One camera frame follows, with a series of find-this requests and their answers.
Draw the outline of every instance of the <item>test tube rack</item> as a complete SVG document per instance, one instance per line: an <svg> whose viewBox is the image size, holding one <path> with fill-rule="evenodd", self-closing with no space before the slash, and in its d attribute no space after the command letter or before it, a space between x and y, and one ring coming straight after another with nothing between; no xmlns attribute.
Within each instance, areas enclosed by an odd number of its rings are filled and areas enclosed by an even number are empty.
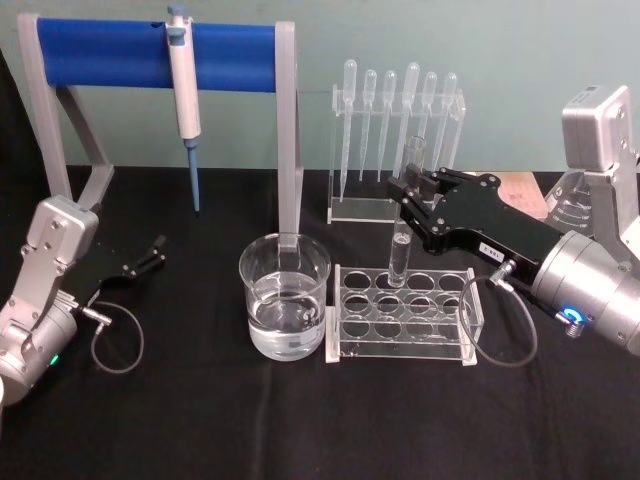
<svg viewBox="0 0 640 480"><path fill-rule="evenodd" d="M364 91L363 81L356 82L356 85L361 88L360 90L356 88L355 91L347 92L347 97L352 99L349 101L349 105L345 101L345 92L337 85L333 85L331 107L333 128L329 154L327 223L337 221L393 223L395 205L386 198L386 179L391 175L393 169L398 142L404 145L406 141L406 138L400 138L399 135L405 116L407 117L405 119L407 137L421 133L420 130L424 128L426 121L424 138L427 142L427 153L423 168L453 167L466 115L464 96L459 88L454 89L451 95L443 92L444 87L440 88L439 92L427 93L427 76L430 76L429 78L435 77L436 85L434 87L437 87L436 75L433 72L427 73L424 76L424 81L418 82L420 93L411 95L408 115L406 115L404 92L395 90L396 82L394 82L390 105L383 98L385 96L388 99L388 93L385 95L385 92L381 91L384 87L382 87L380 79L376 82L378 88L373 92L373 100L369 104L367 104L365 96L369 94L369 98L371 98L371 91ZM384 126L385 110L388 111L389 126L386 147L384 148L382 174L378 180L378 145L380 136L382 136L381 127ZM360 180L360 151L362 137L365 136L362 131L362 122L365 114L370 114L370 123L367 135L365 171L362 180ZM344 153L343 130L346 116L351 117L350 138L347 139L349 142L348 171L346 188L344 192L341 192L340 173ZM438 130L440 129L442 133L440 141L438 141Z"/></svg>
<svg viewBox="0 0 640 480"><path fill-rule="evenodd" d="M477 363L459 323L458 296L474 277L467 270L409 270L403 288L388 284L386 269L335 265L335 308L326 321L326 361L341 357L396 357ZM484 324L476 285L465 299L477 341Z"/></svg>

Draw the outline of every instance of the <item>plastic dropper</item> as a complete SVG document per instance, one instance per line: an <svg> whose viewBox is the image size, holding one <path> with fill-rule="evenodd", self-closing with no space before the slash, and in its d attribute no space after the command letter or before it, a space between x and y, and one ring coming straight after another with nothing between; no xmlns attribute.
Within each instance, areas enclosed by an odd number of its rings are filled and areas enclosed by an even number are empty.
<svg viewBox="0 0 640 480"><path fill-rule="evenodd" d="M340 163L340 201L347 185L349 168L349 143L351 140L351 115L353 101L356 97L356 75L358 64L355 60L344 62L344 78L342 82L342 100L344 101L344 133L342 135L342 162Z"/></svg>
<svg viewBox="0 0 640 480"><path fill-rule="evenodd" d="M444 140L444 131L447 127L447 117L449 116L449 107L453 103L453 95L456 91L456 84L458 83L458 77L455 73L449 73L444 80L444 87L442 88L442 116L440 117L440 123L438 124L438 133L436 134L436 143L433 149L433 160L431 164L431 170L435 171L438 166L438 160L440 159L440 151L442 150L442 141Z"/></svg>
<svg viewBox="0 0 640 480"><path fill-rule="evenodd" d="M398 147L396 148L396 160L393 164L393 176L400 175L400 164L402 163L402 150L407 139L407 127L409 126L409 115L411 105L416 96L418 77L420 76L420 65L411 62L407 67L404 76L404 87L402 88L402 118L400 120L400 132L398 133Z"/></svg>
<svg viewBox="0 0 640 480"><path fill-rule="evenodd" d="M362 171L367 158L367 143L369 143L369 121L371 120L371 107L376 95L376 80L378 75L375 70L367 70L364 74L364 90L362 90L362 100L364 102L364 113L362 114L362 135L360 137L360 178L362 181Z"/></svg>
<svg viewBox="0 0 640 480"><path fill-rule="evenodd" d="M438 75L436 75L435 72L427 73L427 76L424 77L424 85L422 87L422 111L424 112L424 116L418 124L418 136L425 140L427 139L427 121L431 116L431 104L433 103L433 98L436 96L437 85Z"/></svg>
<svg viewBox="0 0 640 480"><path fill-rule="evenodd" d="M380 125L380 140L378 142L378 181L382 171L382 161L384 160L384 150L387 145L387 131L389 130L389 115L391 115L391 105L396 94L396 72L388 70L384 74L384 84L382 85L382 124Z"/></svg>

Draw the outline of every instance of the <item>light blue wall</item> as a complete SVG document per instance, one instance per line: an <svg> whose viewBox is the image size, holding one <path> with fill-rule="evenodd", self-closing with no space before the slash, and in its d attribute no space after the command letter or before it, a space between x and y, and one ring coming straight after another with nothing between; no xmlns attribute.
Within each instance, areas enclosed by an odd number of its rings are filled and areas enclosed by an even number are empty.
<svg viewBox="0 0 640 480"><path fill-rule="evenodd" d="M3 0L0 47L24 99L15 16L19 11L78 18L164 19L166 1ZM197 21L296 22L299 86L329 91L346 58L360 72L458 74L467 103L457 166L560 170L563 105L594 83L627 84L640 95L640 2L634 0L202 0L185 2ZM182 166L170 91L86 88L116 165ZM200 162L207 167L276 165L275 102L269 95L204 93ZM303 163L327 167L330 97L303 95ZM638 117L637 103L634 113ZM68 122L70 163L85 156Z"/></svg>

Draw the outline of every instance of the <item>blue pipette tip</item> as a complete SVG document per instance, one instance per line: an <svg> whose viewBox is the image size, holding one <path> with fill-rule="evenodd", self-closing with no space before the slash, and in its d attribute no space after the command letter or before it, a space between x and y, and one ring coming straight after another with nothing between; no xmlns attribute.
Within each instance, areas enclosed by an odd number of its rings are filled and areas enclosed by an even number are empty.
<svg viewBox="0 0 640 480"><path fill-rule="evenodd" d="M196 217L200 213L200 187L198 186L198 161L196 160L196 147L187 146L189 159L189 174L191 175L191 194L193 195L193 210Z"/></svg>

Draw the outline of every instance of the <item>micropipette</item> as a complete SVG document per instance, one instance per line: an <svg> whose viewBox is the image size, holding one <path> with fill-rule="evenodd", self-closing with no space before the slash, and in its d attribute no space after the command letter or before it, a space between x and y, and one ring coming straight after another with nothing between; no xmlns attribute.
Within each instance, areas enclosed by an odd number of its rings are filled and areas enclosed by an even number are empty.
<svg viewBox="0 0 640 480"><path fill-rule="evenodd" d="M418 124L418 136L425 140L427 139L427 121L431 116L431 104L433 103L433 98L436 95L437 85L438 75L436 75L435 72L427 73L427 76L424 77L424 86L422 87L422 110L424 111L424 116L420 119L420 123Z"/></svg>
<svg viewBox="0 0 640 480"><path fill-rule="evenodd" d="M342 135L342 162L340 164L340 201L347 185L347 171L349 168L349 143L351 140L351 115L353 101L356 96L356 74L358 64L355 60L344 62L344 78L342 82L342 100L344 101L344 133Z"/></svg>
<svg viewBox="0 0 640 480"><path fill-rule="evenodd" d="M400 164L402 163L402 149L407 137L407 127L409 126L409 115L411 105L416 96L418 77L420 76L420 65L411 62L407 67L404 76L404 87L402 88L402 119L400 120L400 132L398 133L398 147L396 148L396 160L393 164L393 176L400 175Z"/></svg>
<svg viewBox="0 0 640 480"><path fill-rule="evenodd" d="M388 70L384 74L384 84L382 85L382 124L380 125L380 141L378 142L378 181L382 171L382 161L384 160L384 149L387 145L387 131L389 130L389 116L391 115L391 104L396 93L396 72Z"/></svg>
<svg viewBox="0 0 640 480"><path fill-rule="evenodd" d="M453 103L453 95L456 92L456 83L458 77L455 73L449 73L442 87L442 116L438 124L438 133L436 134L436 143L433 149L433 160L431 170L435 171L440 159L440 151L442 150L442 141L444 140L444 130L447 126L447 117L449 116L449 107Z"/></svg>
<svg viewBox="0 0 640 480"><path fill-rule="evenodd" d="M200 212L200 191L198 187L198 164L196 147L200 136L200 112L198 109L198 85L196 83L196 62L193 55L193 19L188 17L183 5L170 5L167 9L171 18L166 25L171 76L176 100L178 130L187 148L193 209Z"/></svg>
<svg viewBox="0 0 640 480"><path fill-rule="evenodd" d="M364 74L364 90L362 90L362 100L364 101L364 113L362 114L362 135L360 136L360 181L362 181L362 171L367 158L367 143L369 142L369 121L371 120L371 106L376 95L376 80L378 75L375 70L367 70Z"/></svg>

